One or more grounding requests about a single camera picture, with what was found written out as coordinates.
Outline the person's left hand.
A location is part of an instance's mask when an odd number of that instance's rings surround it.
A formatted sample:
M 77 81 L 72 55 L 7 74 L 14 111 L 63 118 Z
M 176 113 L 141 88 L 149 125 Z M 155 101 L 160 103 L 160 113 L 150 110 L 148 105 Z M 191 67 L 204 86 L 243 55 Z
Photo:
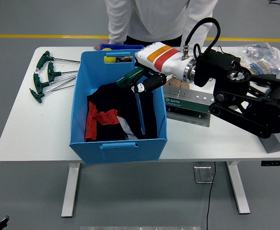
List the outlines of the person's left hand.
M 178 87 L 178 88 L 183 88 L 183 89 L 189 89 L 189 84 L 182 82 L 176 78 L 171 78 L 167 81 L 166 85 Z

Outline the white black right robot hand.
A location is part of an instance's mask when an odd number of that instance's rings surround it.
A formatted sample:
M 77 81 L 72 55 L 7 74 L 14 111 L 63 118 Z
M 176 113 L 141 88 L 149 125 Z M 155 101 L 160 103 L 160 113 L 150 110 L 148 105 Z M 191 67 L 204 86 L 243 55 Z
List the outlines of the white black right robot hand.
M 185 83 L 193 82 L 191 76 L 195 67 L 195 60 L 192 57 L 182 59 L 183 53 L 179 50 L 155 42 L 135 53 L 137 62 L 153 72 L 142 82 L 131 87 L 134 93 L 153 91 L 167 82 L 167 76 L 173 75 Z

